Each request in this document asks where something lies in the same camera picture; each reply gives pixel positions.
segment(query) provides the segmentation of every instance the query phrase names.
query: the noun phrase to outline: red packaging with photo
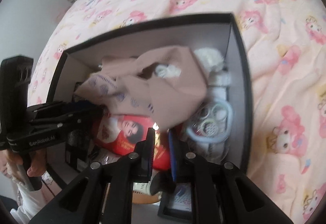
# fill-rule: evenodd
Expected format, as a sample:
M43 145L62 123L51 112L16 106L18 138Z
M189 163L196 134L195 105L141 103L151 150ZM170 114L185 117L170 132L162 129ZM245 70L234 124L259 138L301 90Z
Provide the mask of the red packaging with photo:
M97 145L115 154L126 155L134 150L137 142L146 139L149 127L158 128L150 117L106 114L94 122L92 134ZM168 170L170 167L167 134L156 131L153 168Z

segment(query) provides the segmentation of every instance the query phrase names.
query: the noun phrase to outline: pink cloth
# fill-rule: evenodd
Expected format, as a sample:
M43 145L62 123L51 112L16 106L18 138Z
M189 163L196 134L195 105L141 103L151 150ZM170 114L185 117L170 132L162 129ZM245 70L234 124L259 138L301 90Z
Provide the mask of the pink cloth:
M177 67L180 76L156 76L157 64ZM106 57L102 65L102 71L92 74L76 94L106 105L111 114L149 116L161 131L190 118L206 96L206 77L188 47L152 49L137 59Z

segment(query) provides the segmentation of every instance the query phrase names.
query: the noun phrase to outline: finger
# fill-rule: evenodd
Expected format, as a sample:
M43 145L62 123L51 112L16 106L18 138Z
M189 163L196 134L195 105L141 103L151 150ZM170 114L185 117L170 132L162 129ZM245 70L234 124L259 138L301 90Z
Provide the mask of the finger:
M27 170L27 175L29 177L37 177L37 176L42 176L46 172L45 167L38 167L38 168L32 168L30 167Z
M20 155L17 153L13 153L11 150L5 150L4 155L9 162L16 163L18 165L23 164L22 157L20 157Z
M32 158L31 166L27 170L29 177L42 176L46 172L46 159L44 151L37 151Z

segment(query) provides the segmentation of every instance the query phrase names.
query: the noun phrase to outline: cartoon print bedding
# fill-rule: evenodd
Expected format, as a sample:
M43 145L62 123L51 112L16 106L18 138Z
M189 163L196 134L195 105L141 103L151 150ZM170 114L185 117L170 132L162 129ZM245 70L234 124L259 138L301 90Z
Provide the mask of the cartoon print bedding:
M321 0L78 0L50 37L29 88L45 102L63 50L110 30L190 13L233 12L250 64L248 176L304 223L326 191L326 11Z

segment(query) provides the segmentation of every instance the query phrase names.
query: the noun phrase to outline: metal bolt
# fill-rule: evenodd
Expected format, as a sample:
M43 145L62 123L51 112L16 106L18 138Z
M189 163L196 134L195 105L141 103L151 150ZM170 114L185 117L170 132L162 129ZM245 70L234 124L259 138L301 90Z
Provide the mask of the metal bolt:
M226 162L225 164L224 164L224 168L225 169L228 169L228 170L231 170L231 169L233 169L233 163L232 162Z
M132 152L129 154L130 159L137 159L139 157L139 154L137 152Z
M92 162L91 163L91 169L96 170L101 167L101 164L99 162Z
M196 154L194 154L193 152L188 152L186 155L185 155L188 159L193 159L196 157Z

